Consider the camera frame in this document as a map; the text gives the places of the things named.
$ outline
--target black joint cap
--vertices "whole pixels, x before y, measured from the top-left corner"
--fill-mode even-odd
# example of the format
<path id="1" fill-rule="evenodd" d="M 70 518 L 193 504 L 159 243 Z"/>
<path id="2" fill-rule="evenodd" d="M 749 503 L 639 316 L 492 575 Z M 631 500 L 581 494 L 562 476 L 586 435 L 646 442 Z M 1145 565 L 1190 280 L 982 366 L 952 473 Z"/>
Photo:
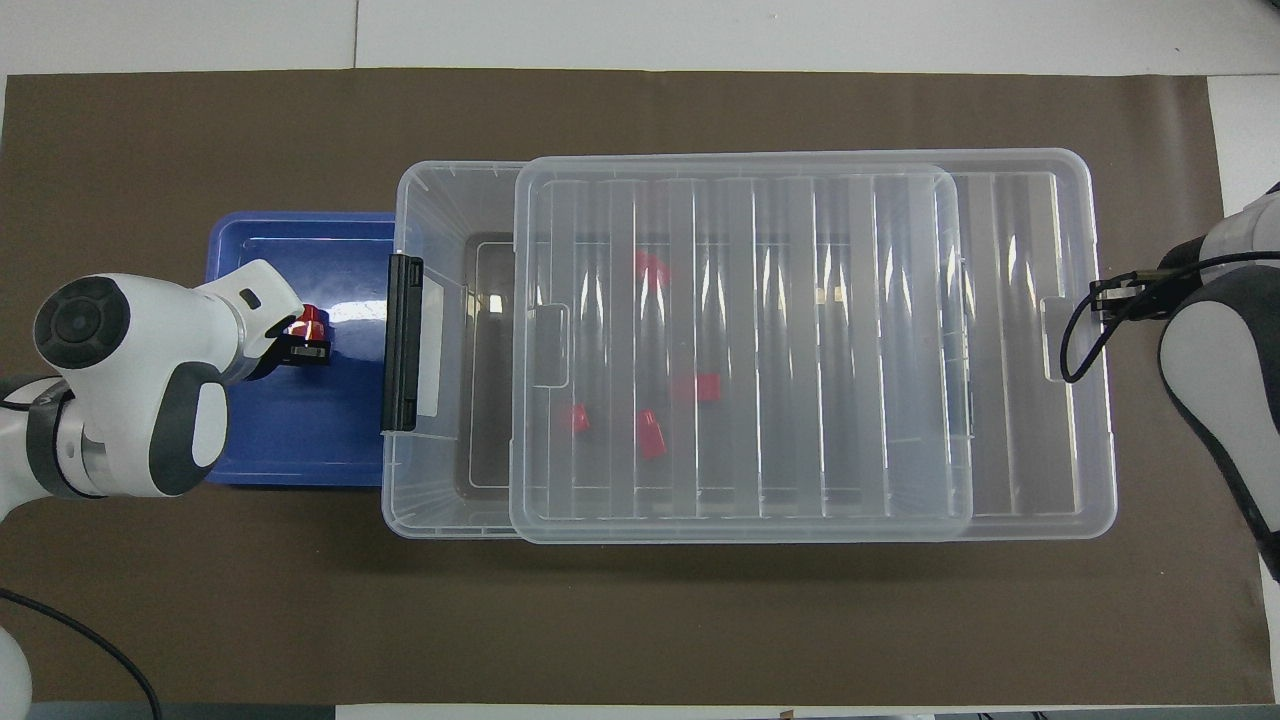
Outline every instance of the black joint cap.
<path id="1" fill-rule="evenodd" d="M 105 360 L 129 329 L 129 301 L 111 278 L 88 277 L 55 292 L 36 314 L 36 350 L 69 370 Z"/>

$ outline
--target brown mat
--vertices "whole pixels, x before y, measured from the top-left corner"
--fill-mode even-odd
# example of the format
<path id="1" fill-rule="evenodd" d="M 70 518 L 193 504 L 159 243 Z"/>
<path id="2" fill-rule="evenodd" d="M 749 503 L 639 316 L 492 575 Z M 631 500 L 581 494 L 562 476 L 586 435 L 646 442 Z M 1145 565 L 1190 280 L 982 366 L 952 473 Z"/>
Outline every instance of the brown mat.
<path id="1" fill-rule="evenodd" d="M 200 282 L 242 209 L 390 210 L 420 159 L 1062 146 L 1107 270 L 1220 217 L 1203 78 L 342 70 L 9 79 L 0 374 L 93 272 Z M 411 542 L 376 493 L 202 487 L 41 501 L 0 583 L 119 642 L 172 701 L 1270 702 L 1257 557 L 1165 400 L 1160 328 L 1111 354 L 1120 516 L 1088 542 L 535 547 Z M 101 653 L 0 609 L 37 698 L 136 697 Z"/>

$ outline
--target black cable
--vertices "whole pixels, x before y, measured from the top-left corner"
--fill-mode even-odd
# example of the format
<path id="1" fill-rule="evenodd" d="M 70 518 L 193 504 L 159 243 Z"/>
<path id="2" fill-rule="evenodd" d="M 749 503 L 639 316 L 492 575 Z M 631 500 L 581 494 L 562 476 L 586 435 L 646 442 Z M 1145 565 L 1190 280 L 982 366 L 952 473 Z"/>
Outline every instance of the black cable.
<path id="1" fill-rule="evenodd" d="M 1133 315 L 1134 309 L 1140 307 L 1142 301 L 1148 300 L 1151 296 L 1156 295 L 1158 291 L 1164 290 L 1170 283 L 1174 283 L 1188 275 L 1198 273 L 1204 268 L 1213 268 L 1216 265 L 1226 265 L 1230 263 L 1247 263 L 1251 260 L 1280 260 L 1280 252 L 1270 250 L 1254 250 L 1251 252 L 1231 252 L 1229 255 L 1219 255 L 1217 258 L 1201 260 L 1199 263 L 1192 263 L 1190 265 L 1184 265 L 1181 268 L 1178 268 L 1171 275 L 1164 277 L 1160 281 L 1153 282 L 1149 286 L 1144 287 L 1142 292 L 1130 299 L 1129 302 L 1126 302 L 1125 306 L 1121 307 L 1119 313 L 1116 313 L 1115 318 L 1112 318 L 1106 323 L 1106 325 L 1102 328 L 1102 333 L 1098 334 L 1098 338 L 1093 341 L 1093 346 L 1089 347 L 1089 351 L 1084 355 L 1084 360 L 1080 361 L 1080 364 L 1075 368 L 1075 370 L 1071 370 L 1066 357 L 1068 347 L 1071 343 L 1071 336 L 1075 333 L 1075 325 L 1076 323 L 1080 322 L 1080 316 L 1084 315 L 1084 311 L 1093 304 L 1093 301 L 1097 299 L 1098 295 L 1101 295 L 1103 291 L 1120 287 L 1120 283 L 1133 279 L 1134 277 L 1137 277 L 1137 273 L 1124 273 L 1098 283 L 1097 287 L 1091 290 L 1089 293 L 1084 297 L 1084 300 L 1082 300 L 1080 304 L 1075 306 L 1075 310 L 1071 311 L 1071 319 L 1068 320 L 1066 323 L 1066 329 L 1062 331 L 1062 345 L 1059 347 L 1059 354 L 1057 354 L 1057 366 L 1062 372 L 1062 379 L 1066 380 L 1068 383 L 1075 383 L 1080 378 L 1083 378 L 1085 373 L 1089 372 L 1089 368 L 1093 366 L 1093 363 L 1098 359 L 1098 355 L 1102 354 L 1102 347 L 1107 343 L 1107 341 L 1111 340 L 1111 336 L 1115 334 L 1120 324 L 1128 320 L 1130 315 Z"/>
<path id="2" fill-rule="evenodd" d="M 45 618 L 56 620 L 63 625 L 67 625 L 68 628 L 76 630 L 77 633 L 92 641 L 93 644 L 102 648 L 116 662 L 123 665 L 124 669 L 129 671 L 129 675 L 133 676 L 133 680 L 138 683 L 138 687 L 142 688 L 142 693 L 147 696 L 147 705 L 151 707 L 151 717 L 154 720 L 164 719 L 164 714 L 160 710 L 160 698 L 156 697 L 156 692 L 151 687 L 151 683 L 147 680 L 147 676 L 142 674 L 142 670 L 138 669 L 138 666 L 134 665 L 132 660 L 129 660 L 129 656 L 124 655 L 124 652 L 120 651 L 120 648 L 111 644 L 110 641 L 97 634 L 96 632 L 93 632 L 92 628 L 72 618 L 70 615 L 55 610 L 45 605 L 44 602 L 32 600 L 24 594 L 15 593 L 6 588 L 0 588 L 0 600 L 8 600 L 9 602 L 20 605 L 28 610 L 35 610 L 36 612 L 40 612 Z"/>

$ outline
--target white tile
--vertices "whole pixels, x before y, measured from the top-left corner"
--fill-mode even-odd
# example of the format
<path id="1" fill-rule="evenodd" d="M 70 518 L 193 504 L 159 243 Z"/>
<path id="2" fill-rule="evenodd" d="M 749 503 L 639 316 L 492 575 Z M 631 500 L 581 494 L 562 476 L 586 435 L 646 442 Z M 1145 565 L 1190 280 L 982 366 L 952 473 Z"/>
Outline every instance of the white tile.
<path id="1" fill-rule="evenodd" d="M 356 0 L 0 0 L 0 74 L 348 68 Z"/>
<path id="2" fill-rule="evenodd" d="M 1280 76 L 1211 77 L 1222 211 L 1240 208 L 1280 182 Z"/>
<path id="3" fill-rule="evenodd" d="M 1280 72 L 1262 0 L 361 0 L 357 67 Z"/>

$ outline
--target clear plastic container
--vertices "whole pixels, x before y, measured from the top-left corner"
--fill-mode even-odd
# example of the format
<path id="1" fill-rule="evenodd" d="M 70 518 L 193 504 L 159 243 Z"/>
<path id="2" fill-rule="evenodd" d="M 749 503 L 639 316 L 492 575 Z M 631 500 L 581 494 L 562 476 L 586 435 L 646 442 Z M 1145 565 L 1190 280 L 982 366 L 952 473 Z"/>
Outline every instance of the clear plastic container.
<path id="1" fill-rule="evenodd" d="M 429 163 L 402 182 L 397 251 L 434 274 L 479 288 L 468 238 L 515 231 L 518 322 L 509 511 L 500 487 L 468 491 L 457 457 L 471 441 L 440 404 L 387 433 L 384 509 L 401 534 L 854 542 L 1110 527 L 1105 372 L 1066 386 L 1052 361 L 1097 277 L 1074 154 L 545 158 L 518 190 L 517 168 Z M 471 173 L 490 176 L 492 205 Z M 502 183 L 515 208 L 494 196 Z M 442 238 L 452 250 L 431 247 Z M 440 347 L 462 345 L 479 347 Z M 463 375 L 448 363 L 435 377 L 463 395 L 484 380 L 451 380 Z M 485 411 L 476 402 L 460 396 L 452 427 L 463 406 Z"/>

